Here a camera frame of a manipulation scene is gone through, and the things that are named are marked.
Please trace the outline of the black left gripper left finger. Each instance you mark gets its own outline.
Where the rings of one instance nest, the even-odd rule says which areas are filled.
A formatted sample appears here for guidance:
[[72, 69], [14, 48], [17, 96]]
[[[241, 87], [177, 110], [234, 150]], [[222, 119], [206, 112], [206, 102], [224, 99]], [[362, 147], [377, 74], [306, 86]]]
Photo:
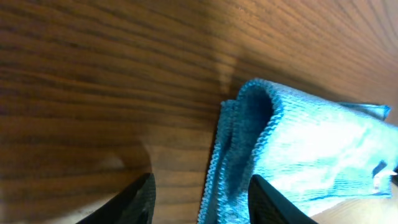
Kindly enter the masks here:
[[151, 224], [155, 200], [155, 177], [145, 173], [76, 224]]

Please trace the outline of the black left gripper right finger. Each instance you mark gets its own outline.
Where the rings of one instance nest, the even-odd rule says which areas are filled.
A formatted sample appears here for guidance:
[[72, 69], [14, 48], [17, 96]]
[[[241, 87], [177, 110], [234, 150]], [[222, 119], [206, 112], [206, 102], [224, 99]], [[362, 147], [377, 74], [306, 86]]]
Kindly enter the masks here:
[[248, 188], [250, 224], [317, 224], [260, 175]]

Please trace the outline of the blue microfibre cloth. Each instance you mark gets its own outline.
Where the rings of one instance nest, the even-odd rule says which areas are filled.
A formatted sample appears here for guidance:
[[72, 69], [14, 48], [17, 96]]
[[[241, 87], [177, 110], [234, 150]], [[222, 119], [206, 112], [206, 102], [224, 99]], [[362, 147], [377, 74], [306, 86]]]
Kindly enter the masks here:
[[221, 104], [198, 222], [248, 223], [254, 175], [308, 216], [347, 199], [391, 197], [397, 127], [386, 123], [389, 112], [248, 81]]

